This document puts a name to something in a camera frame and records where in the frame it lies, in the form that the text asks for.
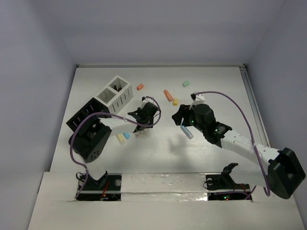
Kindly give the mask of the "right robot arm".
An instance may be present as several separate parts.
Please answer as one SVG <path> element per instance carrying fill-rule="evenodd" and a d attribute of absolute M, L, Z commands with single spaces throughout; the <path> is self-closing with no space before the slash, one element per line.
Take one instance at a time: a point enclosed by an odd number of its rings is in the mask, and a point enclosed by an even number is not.
<path fill-rule="evenodd" d="M 278 197 L 289 199 L 306 177 L 293 150 L 279 150 L 253 143 L 230 126 L 216 121 L 213 110 L 206 104 L 182 104 L 172 119 L 177 126 L 193 126 L 209 143 L 260 166 L 259 173 L 240 172 L 238 163 L 230 163 L 221 173 L 206 177 L 205 185 L 210 191 L 235 189 L 239 184 L 249 184 L 268 186 Z"/>

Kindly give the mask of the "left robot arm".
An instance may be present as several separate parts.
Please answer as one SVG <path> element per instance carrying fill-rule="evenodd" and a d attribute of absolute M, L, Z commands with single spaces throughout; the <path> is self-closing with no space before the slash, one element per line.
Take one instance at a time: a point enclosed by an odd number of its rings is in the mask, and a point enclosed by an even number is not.
<path fill-rule="evenodd" d="M 103 152 L 108 139 L 123 133 L 136 133 L 153 128 L 154 117 L 161 114 L 157 101 L 150 97 L 142 99 L 141 106 L 126 116 L 111 114 L 106 106 L 91 99 L 66 125 L 73 131 L 69 139 L 71 160 L 85 169 L 83 183 L 101 189 L 107 183 L 107 171 L 92 174 L 87 164 L 94 162 Z"/>

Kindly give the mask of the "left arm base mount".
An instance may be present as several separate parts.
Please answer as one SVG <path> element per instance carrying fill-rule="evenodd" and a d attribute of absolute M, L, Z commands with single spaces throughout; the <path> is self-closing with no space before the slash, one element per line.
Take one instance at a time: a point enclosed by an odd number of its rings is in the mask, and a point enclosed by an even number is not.
<path fill-rule="evenodd" d="M 78 187 L 76 200 L 78 201 L 120 201 L 122 174 L 108 174 L 98 181 L 90 175 L 86 180 L 85 173 L 76 173 Z"/>

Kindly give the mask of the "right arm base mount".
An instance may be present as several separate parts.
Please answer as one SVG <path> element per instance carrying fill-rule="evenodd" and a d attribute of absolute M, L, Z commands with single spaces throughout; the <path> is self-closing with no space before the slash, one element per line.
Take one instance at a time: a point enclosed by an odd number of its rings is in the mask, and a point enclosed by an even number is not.
<path fill-rule="evenodd" d="M 249 184 L 237 184 L 230 177 L 238 163 L 225 166 L 221 173 L 206 175 L 203 187 L 208 191 L 209 201 L 252 200 Z"/>

